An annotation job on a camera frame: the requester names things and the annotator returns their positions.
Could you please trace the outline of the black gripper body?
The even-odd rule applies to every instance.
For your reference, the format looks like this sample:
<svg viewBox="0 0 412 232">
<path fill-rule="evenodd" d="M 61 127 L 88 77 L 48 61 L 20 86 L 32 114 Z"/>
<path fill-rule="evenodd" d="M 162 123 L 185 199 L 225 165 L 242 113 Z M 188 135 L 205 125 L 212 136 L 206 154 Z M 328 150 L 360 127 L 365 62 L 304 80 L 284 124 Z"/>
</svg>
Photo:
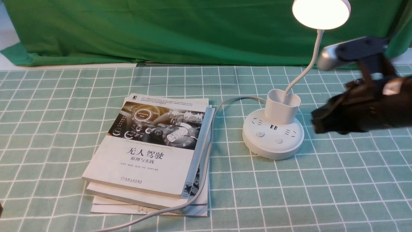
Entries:
<svg viewBox="0 0 412 232">
<path fill-rule="evenodd" d="M 358 85 L 345 94 L 341 115 L 345 132 L 411 127 L 411 76 L 383 78 L 368 88 Z"/>
</svg>

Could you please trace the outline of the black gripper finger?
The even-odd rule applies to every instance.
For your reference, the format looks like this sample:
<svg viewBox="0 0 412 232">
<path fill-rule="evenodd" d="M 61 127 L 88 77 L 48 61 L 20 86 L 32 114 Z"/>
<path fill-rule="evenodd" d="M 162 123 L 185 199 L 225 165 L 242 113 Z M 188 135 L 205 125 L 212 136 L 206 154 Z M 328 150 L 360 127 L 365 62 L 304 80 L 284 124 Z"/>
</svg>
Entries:
<svg viewBox="0 0 412 232">
<path fill-rule="evenodd" d="M 341 109 L 342 95 L 331 97 L 325 105 L 311 112 L 312 128 L 315 134 L 337 132 L 348 134 L 347 120 Z"/>
</svg>

